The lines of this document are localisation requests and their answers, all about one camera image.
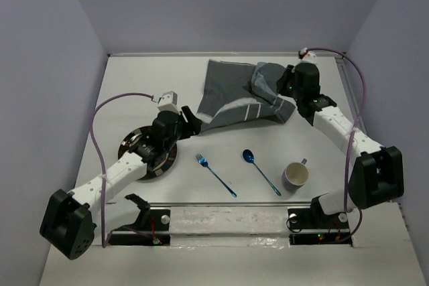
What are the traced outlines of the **dark rimmed dinner plate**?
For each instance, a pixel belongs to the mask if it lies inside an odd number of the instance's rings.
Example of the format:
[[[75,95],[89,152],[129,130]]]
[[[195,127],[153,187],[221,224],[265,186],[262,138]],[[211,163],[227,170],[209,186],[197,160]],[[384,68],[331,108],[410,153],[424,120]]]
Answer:
[[[150,133],[150,126],[133,130],[122,140],[117,154],[117,159],[121,159],[125,152],[136,152],[143,161],[149,161],[146,174],[139,178],[139,181],[160,177],[173,166],[177,157],[177,143],[171,146],[169,151],[166,148],[156,148],[149,142]]]

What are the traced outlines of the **grey striped cloth placemat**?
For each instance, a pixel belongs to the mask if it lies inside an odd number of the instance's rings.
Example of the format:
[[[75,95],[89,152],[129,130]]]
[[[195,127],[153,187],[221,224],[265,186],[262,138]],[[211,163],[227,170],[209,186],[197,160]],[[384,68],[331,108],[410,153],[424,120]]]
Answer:
[[[277,90],[276,82],[285,71],[284,66],[274,63],[210,60],[196,114],[202,121],[201,131],[257,119],[286,123],[296,107]]]

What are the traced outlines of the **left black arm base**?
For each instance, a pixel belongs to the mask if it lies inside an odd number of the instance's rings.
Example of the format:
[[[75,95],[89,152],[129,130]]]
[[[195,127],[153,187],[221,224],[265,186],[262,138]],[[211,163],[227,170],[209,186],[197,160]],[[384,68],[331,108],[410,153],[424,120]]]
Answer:
[[[169,208],[152,208],[136,194],[128,194],[125,200],[136,206],[137,215],[132,224],[114,229],[107,235],[111,246],[168,246],[170,244]]]

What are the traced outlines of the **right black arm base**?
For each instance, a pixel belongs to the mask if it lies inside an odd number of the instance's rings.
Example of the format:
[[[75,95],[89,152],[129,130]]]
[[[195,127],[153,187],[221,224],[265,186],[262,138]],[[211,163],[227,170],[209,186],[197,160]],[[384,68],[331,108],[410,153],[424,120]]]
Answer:
[[[309,208],[288,210],[286,228],[291,246],[325,244],[352,245],[351,228],[345,213],[316,218]]]

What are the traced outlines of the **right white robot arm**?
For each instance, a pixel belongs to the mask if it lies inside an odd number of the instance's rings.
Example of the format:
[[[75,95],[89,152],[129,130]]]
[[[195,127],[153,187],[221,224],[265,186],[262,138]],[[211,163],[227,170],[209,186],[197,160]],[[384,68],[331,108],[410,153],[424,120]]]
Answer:
[[[277,88],[281,95],[293,98],[300,116],[346,157],[343,188],[315,198],[318,205],[308,211],[314,226],[326,226],[333,214],[368,209],[403,196],[402,153],[397,147],[385,147],[369,138],[346,118],[333,99],[321,94],[316,64],[287,66]]]

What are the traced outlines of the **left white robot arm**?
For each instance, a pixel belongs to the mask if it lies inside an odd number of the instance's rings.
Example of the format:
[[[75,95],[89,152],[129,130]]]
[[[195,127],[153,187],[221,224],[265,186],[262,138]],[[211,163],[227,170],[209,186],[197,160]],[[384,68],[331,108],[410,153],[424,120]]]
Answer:
[[[135,194],[115,204],[110,212],[105,206],[128,185],[160,170],[177,142],[200,133],[202,121],[188,106],[180,112],[160,111],[150,126],[130,134],[128,146],[111,167],[69,192],[54,192],[48,201],[40,234],[70,260],[80,257],[93,240],[122,226],[143,228],[150,205]]]

